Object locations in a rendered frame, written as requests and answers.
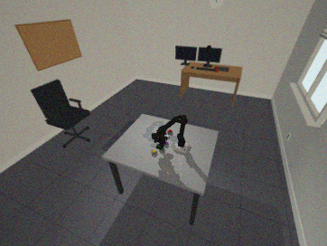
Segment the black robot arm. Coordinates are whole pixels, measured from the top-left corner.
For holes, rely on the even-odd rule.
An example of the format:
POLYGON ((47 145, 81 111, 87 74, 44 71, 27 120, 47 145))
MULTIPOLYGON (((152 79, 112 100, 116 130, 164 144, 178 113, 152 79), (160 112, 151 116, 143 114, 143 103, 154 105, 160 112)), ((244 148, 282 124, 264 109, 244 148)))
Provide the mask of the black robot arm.
POLYGON ((185 129, 185 125, 187 124, 188 122, 188 119, 186 118, 185 115, 180 115, 178 117, 173 117, 173 119, 171 119, 168 123, 166 123, 164 126, 160 126, 158 129, 157 129, 157 133, 152 133, 152 139, 154 140, 154 142, 159 142, 159 139, 164 139, 164 135, 166 135, 166 130, 172 126, 174 123, 181 123, 181 127, 180 127, 180 133, 177 134, 177 138, 178 138, 178 147, 184 147, 184 144, 186 143, 185 142, 185 139, 184 139, 184 136, 183 136, 183 133, 184 133, 184 129, 185 129), (180 118, 181 120, 179 120, 178 118, 180 118))

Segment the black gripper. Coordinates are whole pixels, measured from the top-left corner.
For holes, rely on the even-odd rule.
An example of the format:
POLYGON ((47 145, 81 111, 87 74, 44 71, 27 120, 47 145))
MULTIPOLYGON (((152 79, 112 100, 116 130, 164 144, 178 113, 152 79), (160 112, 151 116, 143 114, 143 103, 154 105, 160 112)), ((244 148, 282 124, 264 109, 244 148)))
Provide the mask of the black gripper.
POLYGON ((160 144, 157 145, 156 148, 157 149, 162 149, 164 147, 165 143, 166 143, 165 140, 167 140, 168 137, 164 136, 164 139, 160 139, 160 138, 158 138, 158 139, 159 139, 160 144))

